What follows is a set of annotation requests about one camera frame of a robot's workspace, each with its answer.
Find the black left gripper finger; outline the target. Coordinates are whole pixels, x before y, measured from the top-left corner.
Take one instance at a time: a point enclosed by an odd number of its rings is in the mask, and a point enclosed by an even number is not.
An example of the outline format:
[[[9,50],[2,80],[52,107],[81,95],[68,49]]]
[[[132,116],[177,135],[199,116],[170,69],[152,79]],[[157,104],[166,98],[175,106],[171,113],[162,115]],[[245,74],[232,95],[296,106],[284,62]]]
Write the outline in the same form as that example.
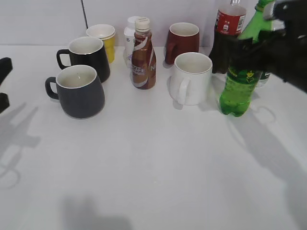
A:
[[[0,84],[3,83],[5,78],[12,71],[12,59],[4,57],[0,59]]]

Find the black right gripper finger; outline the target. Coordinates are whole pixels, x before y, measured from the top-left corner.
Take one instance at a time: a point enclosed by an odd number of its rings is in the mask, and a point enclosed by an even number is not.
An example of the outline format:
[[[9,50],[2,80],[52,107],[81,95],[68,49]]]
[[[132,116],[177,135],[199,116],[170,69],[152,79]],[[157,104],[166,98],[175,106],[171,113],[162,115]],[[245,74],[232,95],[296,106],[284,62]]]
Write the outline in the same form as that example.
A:
[[[5,93],[0,93],[0,113],[5,111],[10,106],[8,95]]]

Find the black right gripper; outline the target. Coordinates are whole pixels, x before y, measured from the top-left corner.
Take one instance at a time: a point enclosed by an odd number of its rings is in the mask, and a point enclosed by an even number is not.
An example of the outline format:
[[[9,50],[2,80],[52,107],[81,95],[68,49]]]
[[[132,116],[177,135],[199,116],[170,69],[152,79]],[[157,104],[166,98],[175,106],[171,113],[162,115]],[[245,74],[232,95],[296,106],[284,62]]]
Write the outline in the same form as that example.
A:
[[[280,20],[284,28],[273,32],[260,31],[259,40],[237,37],[215,37],[212,47],[212,73],[225,74],[230,64],[248,61],[269,71],[284,82],[307,91],[307,2],[305,0],[274,0],[263,9],[265,21]]]

